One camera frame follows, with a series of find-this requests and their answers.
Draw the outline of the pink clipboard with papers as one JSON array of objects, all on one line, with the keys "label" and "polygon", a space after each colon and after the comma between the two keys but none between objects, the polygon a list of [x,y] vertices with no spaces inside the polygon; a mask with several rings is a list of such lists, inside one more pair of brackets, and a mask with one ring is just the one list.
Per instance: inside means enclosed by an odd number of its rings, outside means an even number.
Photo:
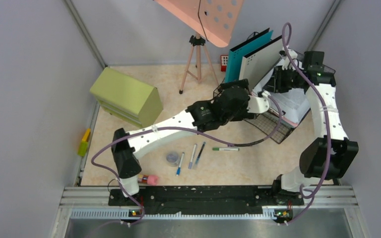
[{"label": "pink clipboard with papers", "polygon": [[[268,80],[272,79],[273,70],[271,69],[264,78],[252,90],[252,95],[257,96],[265,86]],[[298,127],[303,121],[304,117],[310,110],[310,104],[304,94],[303,89],[292,89],[287,93],[272,93],[271,96],[277,101],[282,111],[283,122],[292,128]],[[270,109],[273,113],[278,115],[277,107],[273,102]]]}]

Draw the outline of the grey white file folder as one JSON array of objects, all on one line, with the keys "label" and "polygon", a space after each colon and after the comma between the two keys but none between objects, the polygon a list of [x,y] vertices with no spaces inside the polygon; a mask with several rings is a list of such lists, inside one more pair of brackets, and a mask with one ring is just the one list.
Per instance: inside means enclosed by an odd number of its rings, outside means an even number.
[{"label": "grey white file folder", "polygon": [[263,77],[280,61],[282,50],[282,36],[279,36],[264,46],[242,57],[239,80],[247,79],[249,90],[263,79]]}]

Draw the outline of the teal file folder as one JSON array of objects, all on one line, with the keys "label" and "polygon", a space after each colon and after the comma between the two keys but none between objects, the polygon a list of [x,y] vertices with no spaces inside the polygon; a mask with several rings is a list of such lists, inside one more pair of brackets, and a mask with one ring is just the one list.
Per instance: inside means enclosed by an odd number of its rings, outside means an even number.
[{"label": "teal file folder", "polygon": [[239,79],[243,57],[271,41],[273,30],[253,32],[248,38],[229,50],[224,83]]}]

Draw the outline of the black wire mesh file rack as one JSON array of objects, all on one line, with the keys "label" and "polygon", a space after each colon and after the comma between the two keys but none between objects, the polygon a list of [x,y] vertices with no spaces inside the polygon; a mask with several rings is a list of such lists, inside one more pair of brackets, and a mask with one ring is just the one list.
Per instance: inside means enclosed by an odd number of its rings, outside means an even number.
[{"label": "black wire mesh file rack", "polygon": [[306,98],[305,80],[295,70],[298,67],[303,73],[304,55],[293,50],[294,64],[286,59],[282,47],[282,37],[273,38],[273,31],[269,28],[261,32],[253,32],[245,41],[232,47],[227,60],[221,61],[225,72],[223,82],[232,82],[246,79],[249,90],[254,96],[260,96],[262,91],[268,91],[277,101],[277,106],[270,102],[270,109],[254,119],[248,119],[264,133],[270,133],[278,123],[278,116],[282,116],[279,131],[273,135],[273,140],[281,143],[303,121],[310,105]]}]

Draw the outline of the green metal drawer box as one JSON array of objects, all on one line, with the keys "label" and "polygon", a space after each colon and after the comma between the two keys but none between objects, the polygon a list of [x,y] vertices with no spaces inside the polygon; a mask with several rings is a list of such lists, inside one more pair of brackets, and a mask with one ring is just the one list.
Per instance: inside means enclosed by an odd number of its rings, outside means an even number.
[{"label": "green metal drawer box", "polygon": [[139,128],[155,123],[163,104],[156,87],[112,68],[105,68],[90,88],[106,112]]}]

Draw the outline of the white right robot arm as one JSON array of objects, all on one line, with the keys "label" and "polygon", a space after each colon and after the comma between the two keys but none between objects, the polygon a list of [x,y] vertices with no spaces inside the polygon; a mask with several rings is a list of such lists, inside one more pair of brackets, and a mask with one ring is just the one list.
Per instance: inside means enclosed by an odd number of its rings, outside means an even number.
[{"label": "white right robot arm", "polygon": [[274,93],[303,89],[314,123],[315,140],[301,153],[299,166],[281,175],[280,185],[273,188],[271,198],[285,204],[301,185],[340,179],[359,151],[343,129],[337,109],[334,71],[323,65],[324,52],[307,51],[298,61],[298,53],[281,51],[283,64],[276,66],[268,85]]}]

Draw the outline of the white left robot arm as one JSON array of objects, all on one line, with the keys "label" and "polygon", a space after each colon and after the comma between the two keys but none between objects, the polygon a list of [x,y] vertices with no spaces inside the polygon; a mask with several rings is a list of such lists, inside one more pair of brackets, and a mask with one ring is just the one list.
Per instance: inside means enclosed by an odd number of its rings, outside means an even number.
[{"label": "white left robot arm", "polygon": [[135,131],[114,132],[111,152],[117,169],[120,198],[127,205],[139,199],[139,159],[172,141],[208,131],[232,121],[252,119],[263,112],[264,100],[249,92],[248,80],[223,83],[209,100],[196,101],[175,116]]}]

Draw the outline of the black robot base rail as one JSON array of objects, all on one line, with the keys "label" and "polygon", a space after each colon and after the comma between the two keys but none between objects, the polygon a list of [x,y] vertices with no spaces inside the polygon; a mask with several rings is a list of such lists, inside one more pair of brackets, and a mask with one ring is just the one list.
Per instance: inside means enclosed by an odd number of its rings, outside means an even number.
[{"label": "black robot base rail", "polygon": [[132,199],[120,189],[111,189],[109,206],[134,206],[137,201],[146,215],[244,215],[262,214],[267,206],[303,205],[299,194],[284,195],[271,186],[142,186]]}]

